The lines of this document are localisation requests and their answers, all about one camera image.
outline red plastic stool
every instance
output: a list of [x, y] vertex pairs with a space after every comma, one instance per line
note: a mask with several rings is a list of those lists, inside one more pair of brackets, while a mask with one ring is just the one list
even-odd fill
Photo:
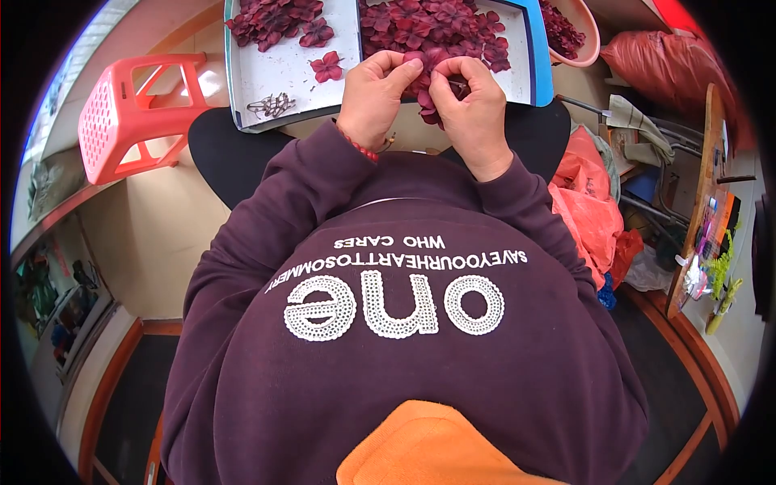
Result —
[[[120, 180], [160, 167], [174, 167], [175, 156], [189, 142], [189, 127], [209, 106], [199, 88], [194, 63], [205, 62], [205, 53], [159, 54], [122, 59], [108, 66], [86, 101], [78, 119], [78, 141], [86, 178], [94, 185]], [[151, 86], [171, 66], [181, 68], [189, 93], [188, 106], [150, 108]], [[133, 92], [132, 71], [159, 66], [137, 94]], [[159, 158], [148, 152], [147, 140], [181, 135]], [[140, 158], [122, 160], [137, 145]]]

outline red plastic bag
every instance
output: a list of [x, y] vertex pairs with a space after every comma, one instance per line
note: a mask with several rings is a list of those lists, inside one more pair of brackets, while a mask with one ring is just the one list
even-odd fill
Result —
[[705, 119], [706, 89], [714, 83], [734, 149], [756, 146], [738, 92], [706, 41], [664, 32], [621, 32], [601, 50], [601, 57], [645, 97], [700, 123]]
[[617, 237], [615, 247], [615, 262], [611, 264], [609, 273], [611, 274], [611, 288], [617, 289], [620, 283], [628, 274], [633, 257], [641, 251], [644, 251], [644, 240], [641, 238], [638, 229], [631, 229]]
[[590, 135], [580, 126], [548, 185], [553, 213], [560, 214], [577, 242], [577, 251], [593, 270], [598, 289], [615, 259], [622, 215], [609, 193], [609, 175]]

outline maroon sweatshirt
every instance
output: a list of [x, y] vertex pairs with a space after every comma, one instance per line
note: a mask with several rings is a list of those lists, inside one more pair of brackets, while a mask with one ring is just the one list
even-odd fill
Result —
[[405, 400], [460, 411], [523, 470], [614, 483], [646, 398], [546, 184], [331, 122], [289, 143], [192, 277], [167, 385], [177, 485], [336, 483]]

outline pink plastic basin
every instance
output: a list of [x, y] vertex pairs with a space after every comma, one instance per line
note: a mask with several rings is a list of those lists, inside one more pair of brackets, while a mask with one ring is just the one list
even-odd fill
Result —
[[571, 22], [577, 30], [585, 35], [584, 45], [577, 51], [577, 58], [566, 59], [554, 50], [549, 50], [549, 56], [553, 64], [562, 62], [575, 68], [585, 68], [598, 59], [601, 50], [601, 36], [598, 35], [598, 26], [595, 25], [593, 14], [582, 0], [549, 0], [549, 3]]

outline red bead bracelet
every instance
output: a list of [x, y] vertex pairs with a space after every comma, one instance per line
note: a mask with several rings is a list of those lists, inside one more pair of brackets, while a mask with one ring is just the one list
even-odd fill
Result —
[[360, 151], [365, 157], [367, 157], [369, 160], [377, 162], [378, 155], [370, 150], [367, 150], [366, 148], [362, 147], [361, 145], [357, 144], [356, 142], [352, 141], [350, 137], [344, 133], [342, 133], [342, 136], [345, 137], [345, 139], [355, 147], [356, 150]]

